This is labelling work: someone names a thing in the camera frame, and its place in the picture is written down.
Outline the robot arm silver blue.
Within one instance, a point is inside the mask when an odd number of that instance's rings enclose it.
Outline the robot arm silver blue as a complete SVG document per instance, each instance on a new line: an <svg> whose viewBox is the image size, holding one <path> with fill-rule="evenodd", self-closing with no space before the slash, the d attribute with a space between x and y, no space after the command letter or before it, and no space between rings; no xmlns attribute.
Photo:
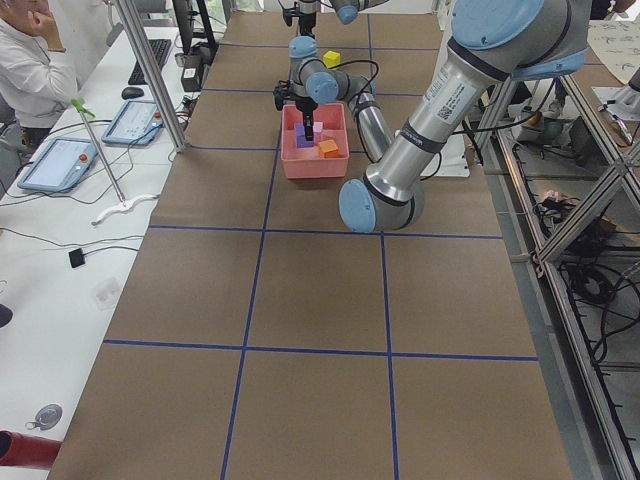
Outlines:
<svg viewBox="0 0 640 480"><path fill-rule="evenodd" d="M423 170L490 86L563 76L584 65L590 10L588 1L457 2L447 58L397 134L382 116L371 81L327 68L306 34L290 41L289 78L275 87L274 103L282 109L294 102L311 137L314 110L344 102L375 159L361 178L342 186L343 223L355 232L403 229L422 214Z"/></svg>
<svg viewBox="0 0 640 480"><path fill-rule="evenodd" d="M282 18L288 27L293 25L293 20L298 20L298 34L314 38L313 29L316 27L317 14L321 6L326 4L332 10L343 25L352 23L359 13L380 5L387 0L300 0L294 1L290 7L285 7L279 1Z"/></svg>

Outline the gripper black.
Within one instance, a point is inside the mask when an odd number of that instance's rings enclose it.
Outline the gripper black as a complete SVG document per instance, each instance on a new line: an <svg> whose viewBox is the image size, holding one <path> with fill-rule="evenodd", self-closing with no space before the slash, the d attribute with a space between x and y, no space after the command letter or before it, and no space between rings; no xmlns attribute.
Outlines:
<svg viewBox="0 0 640 480"><path fill-rule="evenodd" d="M282 17L288 27L293 25L293 20L298 20L298 34L314 38L313 29L316 27L317 5L294 4L292 7L282 8Z"/></svg>
<svg viewBox="0 0 640 480"><path fill-rule="evenodd" d="M289 80L279 80L273 90L274 104L277 111L282 111L286 101L293 101L296 108L303 112L303 127L306 140L314 139L313 111L317 103L308 96L300 95L295 85Z"/></svg>

